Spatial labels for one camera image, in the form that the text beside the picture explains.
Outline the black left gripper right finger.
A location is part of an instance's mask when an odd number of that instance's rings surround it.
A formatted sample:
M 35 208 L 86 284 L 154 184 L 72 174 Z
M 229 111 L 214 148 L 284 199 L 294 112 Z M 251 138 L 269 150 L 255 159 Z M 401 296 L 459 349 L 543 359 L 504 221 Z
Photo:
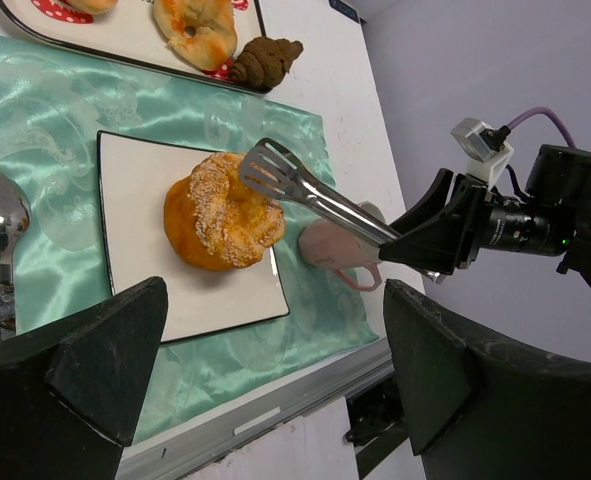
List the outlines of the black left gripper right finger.
M 399 280 L 383 316 L 429 479 L 591 479 L 591 363 L 514 340 Z

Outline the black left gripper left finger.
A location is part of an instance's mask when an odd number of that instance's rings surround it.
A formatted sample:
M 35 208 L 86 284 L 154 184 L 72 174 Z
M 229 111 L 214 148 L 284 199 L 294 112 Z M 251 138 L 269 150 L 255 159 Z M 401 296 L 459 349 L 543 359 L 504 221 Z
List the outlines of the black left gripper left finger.
M 0 342 L 0 479 L 113 479 L 168 311 L 153 276 Z

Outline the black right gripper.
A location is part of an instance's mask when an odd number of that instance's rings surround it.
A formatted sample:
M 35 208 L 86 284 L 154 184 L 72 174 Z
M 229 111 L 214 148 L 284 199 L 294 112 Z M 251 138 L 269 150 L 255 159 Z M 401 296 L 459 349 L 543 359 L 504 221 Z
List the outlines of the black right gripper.
M 390 227 L 399 238 L 380 247 L 381 260 L 444 275 L 468 268 L 482 249 L 557 257 L 574 237 L 573 221 L 561 211 L 503 196 L 448 169 Z

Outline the metal serving tongs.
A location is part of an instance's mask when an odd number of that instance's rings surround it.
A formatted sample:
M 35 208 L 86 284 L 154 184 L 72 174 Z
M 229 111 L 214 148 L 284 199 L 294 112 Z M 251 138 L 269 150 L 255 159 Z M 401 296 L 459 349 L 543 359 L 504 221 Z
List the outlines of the metal serving tongs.
M 384 221 L 316 178 L 288 148 L 260 139 L 244 156 L 239 180 L 261 195 L 298 204 L 376 249 L 401 238 Z

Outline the sugared orange bundt bread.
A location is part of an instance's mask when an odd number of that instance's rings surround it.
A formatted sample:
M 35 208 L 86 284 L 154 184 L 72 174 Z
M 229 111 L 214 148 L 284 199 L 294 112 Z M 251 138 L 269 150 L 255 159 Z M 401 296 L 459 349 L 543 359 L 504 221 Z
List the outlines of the sugared orange bundt bread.
M 285 235 L 281 206 L 240 180 L 243 159 L 211 154 L 168 190 L 164 231 L 184 263 L 214 272 L 245 269 Z

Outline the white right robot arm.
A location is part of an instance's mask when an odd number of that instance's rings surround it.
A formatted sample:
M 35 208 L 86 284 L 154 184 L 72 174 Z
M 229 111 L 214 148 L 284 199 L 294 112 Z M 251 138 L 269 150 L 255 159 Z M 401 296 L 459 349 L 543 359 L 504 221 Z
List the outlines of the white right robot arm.
M 512 196 L 442 169 L 391 226 L 400 236 L 381 246 L 384 261 L 451 275 L 482 249 L 557 257 L 558 273 L 575 271 L 591 289 L 591 152 L 541 146 Z

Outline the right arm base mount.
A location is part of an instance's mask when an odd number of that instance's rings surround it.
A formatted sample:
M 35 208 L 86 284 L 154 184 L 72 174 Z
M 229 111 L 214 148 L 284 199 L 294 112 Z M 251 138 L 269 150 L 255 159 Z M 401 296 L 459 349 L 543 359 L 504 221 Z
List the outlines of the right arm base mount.
M 365 479 L 408 439 L 397 380 L 393 375 L 347 400 L 350 427 L 344 440 L 355 450 L 357 471 Z

